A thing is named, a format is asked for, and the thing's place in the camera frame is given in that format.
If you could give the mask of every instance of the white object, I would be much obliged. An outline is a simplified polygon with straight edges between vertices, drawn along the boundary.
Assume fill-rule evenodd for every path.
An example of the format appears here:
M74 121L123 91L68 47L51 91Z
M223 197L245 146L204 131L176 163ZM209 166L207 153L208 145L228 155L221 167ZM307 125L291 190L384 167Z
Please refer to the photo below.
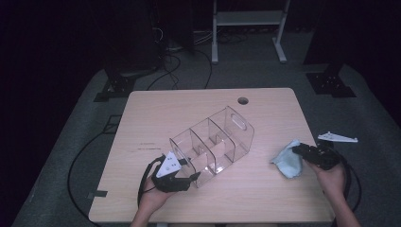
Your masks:
M218 11L217 0L213 4L212 63L218 63L218 26L258 26L278 25L277 37L272 38L281 63L287 62L281 47L281 37L286 23L290 0L286 0L283 10L270 11Z
M164 177L167 174L170 174L172 172L176 172L181 169L181 165L178 162L177 157L174 155L173 152L169 152L168 155L166 156L165 160L162 163L162 166L160 167L159 171L156 174L157 178Z
M353 138L348 138L342 135L337 135L334 133L331 133L330 131L326 134L319 135L318 139L321 140L328 140L328 141L333 141L333 142L348 142L348 143L357 143L357 139Z

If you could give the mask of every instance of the wire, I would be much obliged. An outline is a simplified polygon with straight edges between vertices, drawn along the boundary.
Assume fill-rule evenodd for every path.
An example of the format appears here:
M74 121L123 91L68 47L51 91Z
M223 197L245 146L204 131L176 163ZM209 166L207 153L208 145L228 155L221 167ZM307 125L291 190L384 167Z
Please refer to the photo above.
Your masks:
M194 41L194 45L203 44L203 43L206 43L207 41L210 41L212 39L212 34L213 34L212 31L202 31L202 32L194 31L194 33L205 33L205 32L207 32L207 35L205 35L205 36L203 36L201 38L198 38L196 41Z
M163 31L162 31L159 27L154 27L153 30L158 30L158 31L160 31L160 38L159 38L159 41L155 41L155 42L158 44L158 43L163 39L164 33L163 33Z
M357 202L354 205L354 207L352 208L352 211L355 212L357 210L357 208L359 207L360 201L362 199L362 185L360 183L359 177L357 175L357 172L351 167L351 165L348 164L347 160L344 158L344 156L342 156L338 151L336 151L333 148L330 148L329 146L324 146L325 148L330 149L331 151L333 151L334 153L336 153L339 158L340 161L342 163L342 165L345 168L345 174L346 174L346 180L345 180L345 188L344 188L344 198L347 200L348 199L348 195L349 195L349 191L351 188L351 184L352 184L352 176L351 176L351 172L354 174L354 177L357 180L357 187L358 187L358 195L357 195ZM337 226L337 220L336 218L334 218L332 224L332 227L336 227Z
M180 61L180 59L179 59L178 57L176 57L176 56L171 56L171 55L168 55L168 56L169 56L170 58L177 58L178 61ZM173 82L174 82L174 84L171 86L171 90L173 90L173 89L178 90L178 85L177 85L177 84L180 82L180 80L173 74L172 71L170 71L170 70L167 69L166 64L164 64L164 68L165 68L165 70L169 73L171 80L173 80Z
M209 68L210 68L209 76L208 76L208 78L207 78L206 84L205 84L204 87L203 87L203 89L206 89L207 86L209 85L210 78L212 77L212 69L213 69L212 61L210 60L209 56L207 56L207 54L201 52L200 50L194 49L194 51L195 51L195 52L198 52L198 53L201 53L202 55L204 55L204 57L206 57L207 61L209 62Z
M144 193L147 193L147 192L149 192L149 191L153 190L154 188L156 188L156 186L154 186L154 187L152 187L152 188L150 188L150 189L148 189L148 190L144 191Z
M74 199L74 196L73 196L72 191L71 191L71 173L72 173L72 170L73 170L73 168L74 168L74 165L75 165L75 163L76 163L78 157L82 154L82 152L83 152L84 150L86 150L86 148L87 148L90 144L92 144L92 142L94 142L94 141L95 141L100 135L102 135L102 134L115 134L115 132L109 132L109 130L112 129L112 128L114 128L114 127L118 128L119 122L116 123L116 124L112 124L112 123L111 123L112 118L115 117L115 116L121 116L121 115L110 115L110 116L109 116L109 121L108 121L107 125L103 128L103 131L100 132L99 134L97 134L96 136L94 136L91 140L89 140L89 141L85 144L85 146L82 147L82 149L81 149L81 150L78 152L78 154L75 156L73 162L72 162L71 165L70 165L70 168L68 169L68 176L67 176L67 191L68 191L68 196L69 196L71 202L74 204L75 208L76 208L89 222L91 222L92 224L94 224L94 225L97 226L97 227L101 227L101 226L100 226L99 224L97 224L97 223L92 222L92 221L89 219L89 217L82 211L82 209L79 208L77 202L76 202L75 199Z
M246 33L240 35L232 35L230 33L221 33L218 36L219 44L239 44L248 40L248 35Z
M167 71L167 73L165 73L165 74L161 75L160 77L158 77L157 79L155 79L155 80L148 86L147 91L149 91L150 87L153 86L153 84L155 84L159 79L162 79L163 77L165 77L165 76L167 76L167 75L171 75L172 72L174 72L175 70L177 70L177 69L180 67L180 65L181 65L181 60L180 60L180 58L178 58L178 57L176 57L176 56L173 56L173 55L170 55L170 57L175 58L175 59L178 61L177 66L175 66L171 71Z
M138 207L139 207L139 203L141 202L142 196L144 195L144 193L149 192L150 190L144 190L145 189L145 182L148 178L148 174L151 171L151 168L153 167L153 165L157 162L163 162L165 160L165 156L164 154L162 156L160 156L159 158L156 158L155 160L153 160L151 163L148 164L147 168L145 169L144 175L142 175L142 179L141 179L141 183L139 184L139 189L138 189L138 197L137 197L137 203L138 203Z

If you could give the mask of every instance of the light blue rag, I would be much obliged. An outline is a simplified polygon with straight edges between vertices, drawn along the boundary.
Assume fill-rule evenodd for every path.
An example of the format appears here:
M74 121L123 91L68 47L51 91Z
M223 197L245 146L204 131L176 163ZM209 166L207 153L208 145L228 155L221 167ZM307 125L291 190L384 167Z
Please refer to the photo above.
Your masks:
M276 164L284 176L289 179L300 176L302 172L302 158L292 152L292 148L299 145L300 142L297 139L292 140L277 157L271 160L271 163Z

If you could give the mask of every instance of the floor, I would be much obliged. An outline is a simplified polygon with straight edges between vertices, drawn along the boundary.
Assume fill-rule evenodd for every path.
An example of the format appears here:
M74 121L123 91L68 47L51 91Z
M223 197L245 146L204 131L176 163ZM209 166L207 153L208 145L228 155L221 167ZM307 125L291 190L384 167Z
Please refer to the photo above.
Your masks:
M160 69L142 77L133 90L204 89L205 86L206 89L293 89L314 137L332 131L358 138L357 144L336 144L335 147L361 180L363 194L356 215L362 226L397 226L401 222L401 130L369 90L363 76L347 65L341 69L340 77L357 97L315 94L305 74L321 72L326 65L303 65L312 35L312 32L283 35L282 45L288 58L285 64L280 63L275 54L272 33L249 34L244 42L221 44L219 63L214 65L208 60L210 44L197 46L201 52L194 55L185 51L172 53L174 57L165 57L166 70L177 67L175 71L168 74ZM96 191L113 135L102 134L89 142L102 131L110 115L123 113L127 101L126 98L111 98L107 102L94 102L106 81L107 76L101 70L83 91L13 226L94 226L84 215L90 210L91 195ZM69 197L68 185L76 206ZM356 199L354 183L350 204ZM128 223L98 225L129 226ZM279 225L329 226L330 223Z

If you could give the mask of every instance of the plastic compartment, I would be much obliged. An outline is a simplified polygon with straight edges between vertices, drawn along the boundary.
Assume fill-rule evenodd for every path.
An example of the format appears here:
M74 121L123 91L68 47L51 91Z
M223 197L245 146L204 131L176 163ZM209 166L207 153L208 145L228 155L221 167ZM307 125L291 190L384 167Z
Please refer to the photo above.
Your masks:
M182 171L187 177L200 172L194 185L201 187L250 151L253 134L253 126L227 106L170 139L170 144L177 158L186 160Z

